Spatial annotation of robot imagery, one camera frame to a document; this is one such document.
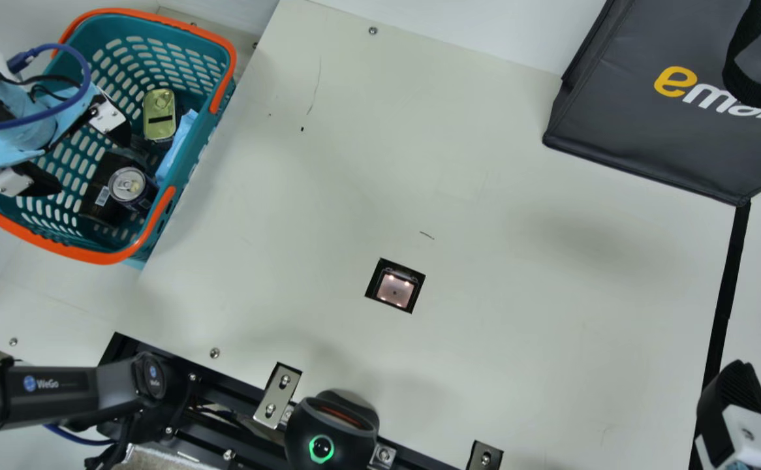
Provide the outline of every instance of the scratch mark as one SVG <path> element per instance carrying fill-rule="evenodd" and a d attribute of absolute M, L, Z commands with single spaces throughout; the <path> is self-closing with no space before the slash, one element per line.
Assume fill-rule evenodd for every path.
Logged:
<path fill-rule="evenodd" d="M 311 105 L 308 107 L 306 116 L 311 114 L 311 110 L 314 109 L 314 104 L 317 102 L 317 90 L 320 89 L 320 77 L 323 74 L 323 56 L 320 56 L 320 68 L 317 69 L 317 84 L 314 87 L 314 97 L 311 99 Z"/>
<path fill-rule="evenodd" d="M 606 426 L 604 431 L 601 431 L 601 444 L 599 444 L 600 447 L 604 446 L 604 436 L 607 434 L 607 431 L 610 431 L 610 429 L 613 429 L 613 426 Z"/>

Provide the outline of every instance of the basket handle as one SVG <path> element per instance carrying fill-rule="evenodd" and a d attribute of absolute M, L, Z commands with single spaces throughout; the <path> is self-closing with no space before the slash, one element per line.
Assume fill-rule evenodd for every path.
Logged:
<path fill-rule="evenodd" d="M 67 41 L 67 39 L 69 39 L 70 36 L 73 35 L 73 32 L 76 30 L 76 28 L 79 27 L 79 25 L 82 24 L 83 21 L 85 21 L 85 19 L 88 19 L 96 15 L 106 15 L 106 14 L 125 15 L 125 16 L 134 17 L 134 18 L 145 19 L 147 21 L 153 21 L 155 23 L 166 24 L 172 27 L 177 27 L 178 29 L 189 31 L 193 35 L 201 36 L 204 39 L 208 39 L 212 42 L 215 42 L 216 44 L 225 48 L 226 52 L 229 54 L 229 66 L 226 67 L 225 76 L 222 78 L 221 83 L 219 84 L 219 87 L 217 87 L 217 89 L 215 90 L 213 101 L 210 103 L 210 113 L 212 113 L 213 115 L 217 115 L 219 113 L 219 107 L 221 105 L 223 95 L 225 94 L 226 87 L 229 85 L 229 81 L 232 79 L 232 72 L 235 71 L 235 61 L 236 61 L 235 55 L 236 54 L 235 54 L 235 47 L 232 47 L 231 42 L 229 42 L 222 36 L 216 35 L 216 33 L 212 33 L 210 31 L 201 29 L 200 27 L 193 26 L 188 23 L 183 23 L 182 21 L 178 21 L 177 19 L 166 18 L 166 17 L 162 17 L 160 15 L 156 15 L 153 13 L 141 12 L 139 10 L 133 10 L 130 8 L 98 8 L 96 10 L 91 10 L 90 12 L 83 13 L 82 15 L 80 15 L 80 17 L 73 20 L 73 23 L 71 23 L 70 26 L 67 27 L 63 35 L 61 35 L 59 42 L 64 44 L 65 41 Z"/>
<path fill-rule="evenodd" d="M 166 211 L 166 208 L 172 201 L 172 197 L 174 197 L 177 191 L 177 188 L 173 185 L 166 188 L 166 191 L 164 191 L 163 196 L 160 198 L 160 202 L 157 203 L 157 207 L 151 214 L 151 218 L 149 218 L 146 225 L 142 227 L 140 237 L 124 249 L 114 253 L 100 253 L 95 252 L 94 250 L 68 247 L 67 245 L 53 242 L 52 240 L 32 232 L 27 227 L 4 217 L 1 212 L 0 227 L 23 241 L 32 243 L 37 247 L 41 247 L 41 249 L 45 249 L 55 254 L 61 254 L 61 256 L 66 256 L 67 258 L 78 259 L 79 261 L 84 262 L 93 262 L 94 264 L 117 264 L 118 262 L 123 262 L 126 259 L 129 259 L 134 253 L 141 249 L 142 244 L 148 240 L 151 233 L 155 230 L 157 221 L 160 220 L 160 216 Z"/>

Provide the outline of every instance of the white tabletop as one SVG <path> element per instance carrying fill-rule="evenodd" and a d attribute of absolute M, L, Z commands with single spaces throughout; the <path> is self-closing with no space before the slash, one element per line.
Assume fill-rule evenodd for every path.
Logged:
<path fill-rule="evenodd" d="M 555 75 L 371 25 L 280 3 L 114 328 L 456 467 L 684 467 L 733 209 L 544 148 Z"/>

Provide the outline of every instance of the shopping basket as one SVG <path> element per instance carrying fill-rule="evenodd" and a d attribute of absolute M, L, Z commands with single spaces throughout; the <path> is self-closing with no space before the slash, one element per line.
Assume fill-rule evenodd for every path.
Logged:
<path fill-rule="evenodd" d="M 70 24 L 60 42 L 85 56 L 91 80 L 130 117 L 133 134 L 142 134 L 142 98 L 155 88 L 174 89 L 184 109 L 198 111 L 198 118 L 160 183 L 147 217 L 135 212 L 112 228 L 77 215 L 102 155 L 115 147 L 86 125 L 35 159 L 37 166 L 59 179 L 62 192 L 47 197 L 0 194 L 0 226 L 38 247 L 80 261 L 145 261 L 235 88 L 235 50 L 226 39 L 193 25 L 124 8 L 86 12 Z M 82 79 L 79 66 L 67 54 L 56 54 L 45 73 Z M 163 153 L 149 155 L 150 174 Z"/>

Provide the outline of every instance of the green led ring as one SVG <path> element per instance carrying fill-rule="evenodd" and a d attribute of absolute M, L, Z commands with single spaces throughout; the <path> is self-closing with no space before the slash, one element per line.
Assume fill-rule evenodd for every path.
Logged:
<path fill-rule="evenodd" d="M 328 455 L 326 455 L 326 457 L 317 457 L 316 455 L 314 455 L 314 443 L 316 443 L 317 439 L 321 437 L 326 438 L 326 440 L 328 440 L 329 443 L 331 443 L 331 449 L 329 450 L 329 453 Z M 311 438 L 311 441 L 308 443 L 308 455 L 310 456 L 311 461 L 313 461 L 314 463 L 326 463 L 334 456 L 334 441 L 331 440 L 330 437 L 324 434 L 315 435 L 314 437 Z"/>

